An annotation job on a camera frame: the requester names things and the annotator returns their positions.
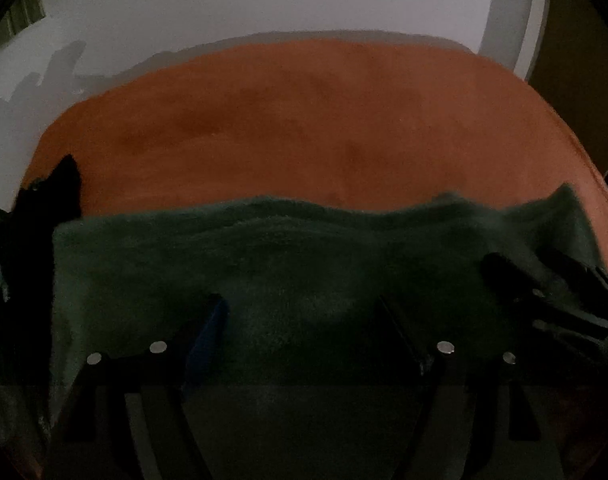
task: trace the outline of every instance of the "green fabric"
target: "green fabric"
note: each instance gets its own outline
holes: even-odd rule
[[[546,281],[544,242],[601,264],[567,186],[503,211],[456,196],[385,214],[259,198],[69,222],[54,234],[52,375],[70,384],[93,351],[142,352],[218,292],[231,314],[213,383],[385,384],[361,351],[378,295],[472,354],[503,352],[510,328],[478,263],[502,251]]]

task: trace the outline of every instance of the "silver bolt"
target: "silver bolt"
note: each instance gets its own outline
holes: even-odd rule
[[[86,358],[86,362],[91,366],[98,364],[102,360],[102,354],[94,352]]]
[[[504,355],[501,356],[501,358],[509,365],[514,365],[517,362],[517,358],[513,352],[504,352]]]
[[[453,345],[450,341],[440,341],[437,343],[437,350],[439,350],[442,354],[452,354],[455,351],[455,345]]]
[[[154,343],[151,343],[148,347],[151,354],[161,354],[162,352],[165,352],[166,348],[167,346],[164,341],[155,341]]]

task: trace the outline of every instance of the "orange tablecloth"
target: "orange tablecloth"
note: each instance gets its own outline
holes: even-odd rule
[[[502,207],[570,182],[608,265],[608,188],[573,132],[458,50],[309,40],[201,56],[67,110],[24,183],[66,153],[85,215],[260,194],[389,210],[448,190]]]

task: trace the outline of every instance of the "dark green towel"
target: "dark green towel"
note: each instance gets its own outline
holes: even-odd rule
[[[286,454],[299,450],[305,456],[300,441],[291,448],[288,438],[258,436],[257,428],[265,428],[271,413],[290,413],[290,426],[278,417],[281,434],[303,431],[306,424],[294,420],[293,410],[299,409],[294,406],[303,410],[323,405],[315,412],[317,418],[308,419],[319,426],[325,417],[337,415],[339,406],[346,407],[346,399],[356,399],[351,394],[337,400],[337,388],[367,387],[363,397],[370,400],[362,399],[365,404],[351,416],[337,416],[355,420],[357,412],[370,406],[365,410],[370,415],[364,416],[388,421],[383,434],[371,434],[370,444],[357,439],[351,449],[362,446],[366,455],[379,453],[386,465],[377,467],[389,469],[405,446],[400,436],[411,431],[414,407],[403,392],[383,393],[399,385],[399,371],[390,365],[374,328],[378,295],[400,298],[429,342],[449,340],[472,360],[501,356],[511,348],[512,328],[485,287],[478,264],[488,252],[501,251],[552,283],[551,273],[533,253],[543,243],[586,264],[601,264],[588,219],[570,187],[502,211],[457,196],[385,214],[258,198],[69,222],[54,235],[53,378],[70,385],[94,351],[111,356],[145,351],[151,342],[173,335],[195,315],[203,298],[218,292],[230,304],[228,325],[207,387],[197,394],[194,407],[212,406],[220,399],[228,408],[220,406],[220,415],[209,419],[205,410],[187,407],[189,418],[207,431],[198,440],[209,465],[234,478],[249,464],[257,465],[259,450],[266,451],[268,442],[283,446]],[[234,385],[236,393],[209,394],[223,385]],[[311,393],[310,385],[318,394]],[[283,386],[294,388],[285,394]],[[388,398],[387,408],[372,404],[377,397],[373,391],[382,392],[378,402]],[[62,388],[55,388],[55,411],[62,399]],[[252,413],[236,412],[247,430],[256,428],[251,436],[230,428],[235,419],[230,410],[240,399],[255,406]],[[285,408],[285,399],[294,404]],[[360,427],[345,432],[357,434]],[[212,447],[217,445],[213,434],[220,443],[228,442],[235,460]],[[326,436],[333,446],[347,442]],[[311,451],[316,457],[321,452]],[[344,467],[341,471],[351,471],[347,478],[357,470],[375,474],[368,460],[356,460],[359,455],[347,453],[345,457],[353,458],[336,461],[338,468]],[[295,459],[289,460],[284,467]],[[298,467],[308,467],[302,478],[322,474],[314,462],[302,459]],[[288,472],[271,463],[280,474]],[[340,469],[336,473],[343,476]],[[261,471],[257,478],[267,474]],[[326,473],[327,478],[335,475]]]

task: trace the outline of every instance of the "white wall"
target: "white wall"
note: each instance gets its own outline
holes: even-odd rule
[[[490,0],[44,0],[47,18],[0,52],[0,206],[11,206],[44,128],[82,97],[75,75],[110,76],[158,52],[270,31],[426,34],[477,52],[489,7]],[[23,94],[14,95],[20,82]]]

